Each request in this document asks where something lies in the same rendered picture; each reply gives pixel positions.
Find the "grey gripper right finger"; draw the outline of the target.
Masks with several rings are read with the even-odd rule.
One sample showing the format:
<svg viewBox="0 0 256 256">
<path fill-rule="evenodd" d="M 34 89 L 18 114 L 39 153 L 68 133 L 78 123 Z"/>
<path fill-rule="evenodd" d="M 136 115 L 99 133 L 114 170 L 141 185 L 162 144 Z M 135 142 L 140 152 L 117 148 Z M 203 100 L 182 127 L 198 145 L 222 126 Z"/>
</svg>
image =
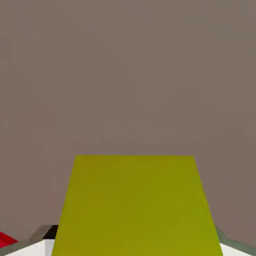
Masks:
<svg viewBox="0 0 256 256">
<path fill-rule="evenodd" d="M 256 256 L 256 247 L 228 238 L 218 227 L 216 232 L 223 256 Z"/>
</svg>

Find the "small yellow cube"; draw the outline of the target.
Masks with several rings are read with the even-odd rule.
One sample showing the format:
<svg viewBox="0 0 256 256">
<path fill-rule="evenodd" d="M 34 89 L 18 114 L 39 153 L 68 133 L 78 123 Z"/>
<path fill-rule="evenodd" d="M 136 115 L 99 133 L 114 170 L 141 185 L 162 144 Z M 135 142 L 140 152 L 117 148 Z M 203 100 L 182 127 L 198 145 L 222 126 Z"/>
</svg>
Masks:
<svg viewBox="0 0 256 256">
<path fill-rule="evenodd" d="M 223 256 L 194 157 L 75 157 L 52 256 Z"/>
</svg>

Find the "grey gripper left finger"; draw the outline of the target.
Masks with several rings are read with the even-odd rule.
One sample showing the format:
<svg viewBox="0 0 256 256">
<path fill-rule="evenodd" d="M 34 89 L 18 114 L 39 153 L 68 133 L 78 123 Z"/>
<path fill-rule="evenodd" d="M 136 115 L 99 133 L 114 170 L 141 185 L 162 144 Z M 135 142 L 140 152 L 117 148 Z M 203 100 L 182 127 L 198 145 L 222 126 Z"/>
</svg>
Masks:
<svg viewBox="0 0 256 256">
<path fill-rule="evenodd" d="M 52 256 L 58 225 L 42 225 L 31 237 L 0 248 L 0 256 Z"/>
</svg>

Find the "small red cube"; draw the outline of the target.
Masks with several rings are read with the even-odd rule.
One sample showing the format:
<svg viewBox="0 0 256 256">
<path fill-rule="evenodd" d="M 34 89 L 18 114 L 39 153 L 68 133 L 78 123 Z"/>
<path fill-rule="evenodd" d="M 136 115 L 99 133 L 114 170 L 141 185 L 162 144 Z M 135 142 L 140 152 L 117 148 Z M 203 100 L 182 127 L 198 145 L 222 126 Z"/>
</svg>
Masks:
<svg viewBox="0 0 256 256">
<path fill-rule="evenodd" d="M 18 241 L 16 239 L 0 231 L 0 248 L 15 244 L 17 242 Z"/>
</svg>

